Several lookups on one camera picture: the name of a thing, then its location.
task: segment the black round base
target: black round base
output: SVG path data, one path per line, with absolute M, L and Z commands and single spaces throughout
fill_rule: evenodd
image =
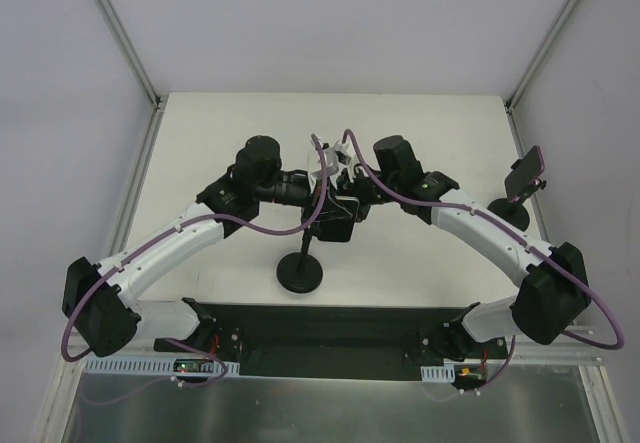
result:
M 531 223 L 527 209 L 517 203 L 509 202 L 506 198 L 498 198 L 492 201 L 487 209 L 520 231 L 526 231 L 529 228 L 529 223 Z
M 300 253 L 285 256 L 278 263 L 276 276 L 287 290 L 294 293 L 309 293 L 322 282 L 322 265 L 311 255 L 305 257 L 302 268 L 299 268 L 299 261 Z

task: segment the black mounting plate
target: black mounting plate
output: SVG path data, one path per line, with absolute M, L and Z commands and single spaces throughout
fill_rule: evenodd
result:
M 240 363 L 245 376 L 420 381 L 421 366 L 442 358 L 424 345 L 432 329 L 464 308 L 352 308 L 200 303 L 215 318 L 216 356 Z M 469 358 L 504 359 L 498 339 Z M 154 349 L 175 352 L 164 340 Z M 209 352 L 209 348 L 199 348 Z

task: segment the gray wall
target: gray wall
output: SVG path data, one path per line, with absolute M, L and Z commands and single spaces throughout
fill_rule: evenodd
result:
M 508 96 L 563 0 L 113 0 L 170 91 Z
M 584 252 L 591 285 L 621 320 L 627 346 L 607 355 L 618 403 L 640 441 L 640 0 L 583 0 L 515 114 L 540 144 L 540 197 L 552 241 Z M 588 318 L 612 339 L 597 310 Z
M 28 441 L 66 266 L 104 256 L 150 109 L 92 0 L 0 0 L 0 441 Z

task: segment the silver metal surface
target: silver metal surface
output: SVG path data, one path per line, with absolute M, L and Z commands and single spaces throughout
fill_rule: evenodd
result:
M 147 173 L 147 168 L 149 167 L 153 147 L 156 142 L 156 137 L 158 136 L 160 123 L 162 122 L 165 103 L 166 101 L 164 99 L 160 101 L 160 105 L 153 110 L 151 119 L 147 125 L 142 146 L 140 147 L 135 166 L 133 167 L 133 171 L 129 177 L 125 200 L 122 203 L 120 212 L 118 213 L 113 238 L 109 245 L 109 255 L 113 255 L 114 253 L 124 250 L 126 246 L 127 238 L 129 237 L 129 230 L 131 229 L 133 217 L 136 212 L 136 206 L 140 197 L 140 192 L 142 191 L 144 177 Z
M 631 441 L 624 430 L 620 413 L 612 397 L 606 369 L 583 366 L 579 370 L 600 441 L 608 443 Z
M 140 61 L 138 53 L 133 47 L 129 36 L 122 25 L 120 17 L 116 13 L 113 3 L 111 3 L 111 0 L 96 0 L 96 4 L 109 27 L 109 31 L 111 31 L 116 43 L 120 47 L 122 56 L 127 60 L 127 64 L 133 71 L 138 83 L 140 83 L 140 86 L 147 95 L 151 104 L 156 105 L 159 95 L 156 92 L 153 83 L 151 83 L 149 75 L 144 69 L 142 62 Z
M 556 15 L 553 23 L 551 23 L 551 26 L 547 30 L 547 33 L 542 38 L 540 45 L 538 45 L 538 48 L 533 54 L 533 58 L 531 58 L 531 61 L 529 62 L 527 69 L 522 75 L 522 78 L 520 78 L 520 81 L 516 85 L 513 95 L 511 96 L 511 98 L 509 98 L 509 109 L 515 108 L 522 99 L 522 95 L 524 94 L 527 87 L 529 86 L 529 83 L 538 71 L 538 68 L 540 68 L 540 65 L 544 62 L 545 57 L 549 53 L 549 50 L 553 46 L 553 43 L 558 38 L 558 35 L 562 31 L 566 23 L 569 21 L 569 18 L 575 11 L 578 3 L 580 3 L 580 0 L 565 0 L 562 4 L 560 11 Z
M 153 377 L 85 375 L 93 400 Z M 480 396 L 449 385 L 229 378 L 194 390 L 160 381 L 115 405 L 74 406 L 65 442 L 596 442 L 580 373 L 512 367 Z

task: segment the metal plate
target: metal plate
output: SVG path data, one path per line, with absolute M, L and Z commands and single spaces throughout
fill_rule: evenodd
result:
M 85 375 L 106 400 L 152 377 Z M 64 442 L 597 442 L 576 368 L 513 366 L 479 397 L 443 384 L 235 377 L 160 382 L 107 407 L 74 404 Z

